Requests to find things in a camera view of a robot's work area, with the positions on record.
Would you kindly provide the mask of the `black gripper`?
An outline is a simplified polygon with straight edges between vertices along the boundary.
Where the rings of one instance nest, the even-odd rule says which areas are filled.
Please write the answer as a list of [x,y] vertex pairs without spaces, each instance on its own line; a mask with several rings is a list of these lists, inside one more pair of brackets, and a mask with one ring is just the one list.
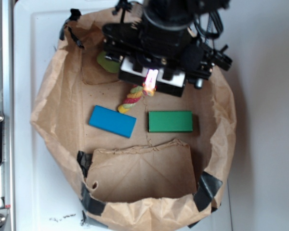
[[181,97],[186,83],[202,88],[214,66],[229,70],[232,59],[192,36],[189,28],[163,30],[143,19],[103,26],[106,58],[121,62],[120,80],[143,87],[146,95],[162,92]]

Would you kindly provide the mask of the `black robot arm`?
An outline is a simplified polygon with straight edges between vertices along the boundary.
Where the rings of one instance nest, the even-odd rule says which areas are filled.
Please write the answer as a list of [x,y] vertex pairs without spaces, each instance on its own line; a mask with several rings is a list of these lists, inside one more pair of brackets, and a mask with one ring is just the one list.
[[228,70],[232,59],[209,46],[223,32],[220,9],[227,0],[146,0],[140,21],[103,26],[106,59],[120,64],[120,80],[152,96],[180,97],[186,83],[202,88],[213,68]]

